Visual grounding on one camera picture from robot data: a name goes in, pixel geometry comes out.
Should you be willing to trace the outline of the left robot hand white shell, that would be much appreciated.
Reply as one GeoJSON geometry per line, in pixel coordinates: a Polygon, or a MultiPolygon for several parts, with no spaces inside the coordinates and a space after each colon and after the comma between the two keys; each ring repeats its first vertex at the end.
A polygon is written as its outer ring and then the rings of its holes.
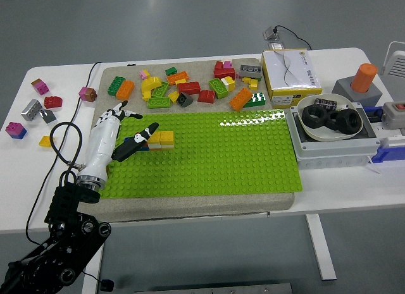
{"type": "Polygon", "coordinates": [[[141,114],[124,110],[127,103],[127,101],[123,101],[105,111],[90,131],[84,162],[85,168],[78,173],[78,184],[104,188],[108,179],[107,165],[111,161],[122,162],[139,151],[158,129],[159,124],[152,123],[145,130],[116,146],[121,121],[124,118],[142,118],[141,114]]]}

